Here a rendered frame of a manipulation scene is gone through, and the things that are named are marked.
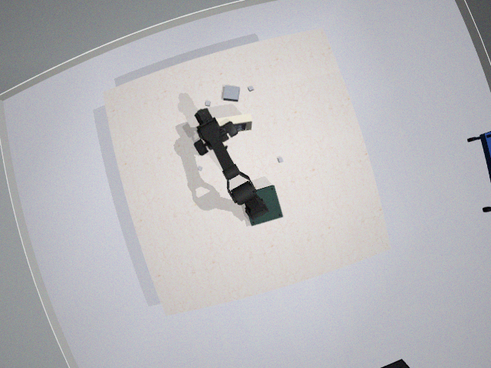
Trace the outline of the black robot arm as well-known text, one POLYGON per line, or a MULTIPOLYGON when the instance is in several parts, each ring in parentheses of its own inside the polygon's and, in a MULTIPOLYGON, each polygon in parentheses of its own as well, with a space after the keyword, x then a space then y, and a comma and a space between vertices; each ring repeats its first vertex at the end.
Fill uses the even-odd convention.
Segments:
POLYGON ((259 216, 269 212, 263 199, 260 199, 256 195, 256 189, 252 184, 249 176, 240 172, 237 165, 233 163, 229 153, 222 143, 222 128, 218 124, 215 117, 212 117, 208 108, 198 110, 194 114, 196 120, 199 122, 197 126, 197 134, 199 138, 205 140, 209 146, 212 147, 213 152, 223 169, 222 173, 227 180, 227 190, 234 203, 238 205, 245 204, 245 212, 252 220, 257 219, 259 216), (231 191, 229 190, 229 180, 236 176, 242 176, 249 180, 242 185, 235 187, 231 191))

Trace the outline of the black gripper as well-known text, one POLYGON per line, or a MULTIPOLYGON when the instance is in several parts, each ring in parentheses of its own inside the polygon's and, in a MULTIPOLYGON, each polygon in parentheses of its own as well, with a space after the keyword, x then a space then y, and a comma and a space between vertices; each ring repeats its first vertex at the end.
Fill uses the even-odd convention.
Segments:
MULTIPOLYGON (((221 134, 222 134, 222 142, 223 143, 229 139, 227 136, 227 133, 229 134, 230 138, 232 138, 238 134, 238 130, 236 129, 236 127, 234 126, 234 124, 232 122, 229 121, 228 123, 224 124, 224 127, 226 130, 224 130, 223 127, 222 127, 222 130, 220 130, 221 134)), ((206 148, 206 146, 209 148, 209 150, 212 150, 212 147, 209 146, 206 141, 205 141, 205 143, 203 143, 203 141, 201 139, 196 141, 193 145, 195 146, 197 152, 201 156, 203 156, 204 154, 209 152, 208 149, 206 148)))

